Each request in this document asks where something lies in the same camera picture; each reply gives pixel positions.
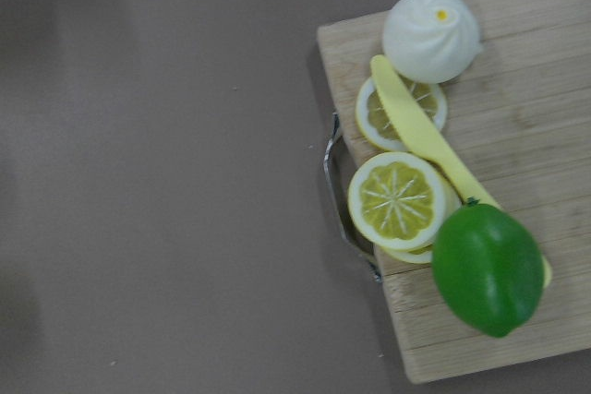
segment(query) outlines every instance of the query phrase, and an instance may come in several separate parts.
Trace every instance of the gray surface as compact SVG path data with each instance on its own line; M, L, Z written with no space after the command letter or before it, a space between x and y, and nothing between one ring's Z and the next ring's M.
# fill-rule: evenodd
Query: gray surface
M0 0L0 392L588 392L590 352L405 380L315 44L394 1Z

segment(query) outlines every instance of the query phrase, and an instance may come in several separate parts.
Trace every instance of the lemon slice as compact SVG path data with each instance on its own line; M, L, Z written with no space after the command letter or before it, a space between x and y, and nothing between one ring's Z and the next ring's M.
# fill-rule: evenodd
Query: lemon slice
M402 262L417 264L431 263L431 259L433 258L433 250L431 248L431 245L419 249L414 249L412 251L387 250L386 253L388 254L388 256L393 257Z
M359 232L386 253L395 253L430 245L460 200L426 161L406 152L385 152L356 171L348 204Z
M441 131L447 118L447 101L440 86L416 83L402 76L401 79ZM408 151L382 108L371 78L364 82L357 94L355 116L359 130L371 144L386 151Z

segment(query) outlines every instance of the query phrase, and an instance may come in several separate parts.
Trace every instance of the metal handle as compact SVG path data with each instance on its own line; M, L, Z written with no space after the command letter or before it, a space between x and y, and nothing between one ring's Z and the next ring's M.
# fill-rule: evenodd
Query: metal handle
M369 245L367 248L364 248L363 245L357 241L359 234L355 228L355 225L351 221L351 216L349 215L343 188L338 185L340 184L340 180L337 172L335 171L336 167L333 158L333 149L336 144L342 140L342 136L343 132L341 130L339 114L332 113L332 133L326 145L326 150L324 151L324 177L326 178L326 184L331 194L334 212L338 216L337 219L339 222L339 231L341 233L341 237L368 262L375 281L381 282L381 274L378 268L378 262L373 255L373 246Z

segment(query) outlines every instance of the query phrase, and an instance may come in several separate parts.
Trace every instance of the cutting board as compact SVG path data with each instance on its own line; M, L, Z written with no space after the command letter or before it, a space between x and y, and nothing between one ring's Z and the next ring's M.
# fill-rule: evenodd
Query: cutting board
M484 187L536 237L554 268L533 318L503 339L458 320L428 265L376 256L414 383L591 347L591 0L465 0L484 51L443 85L443 135ZM379 153L354 106L381 53L386 12L322 26L318 41L357 165Z

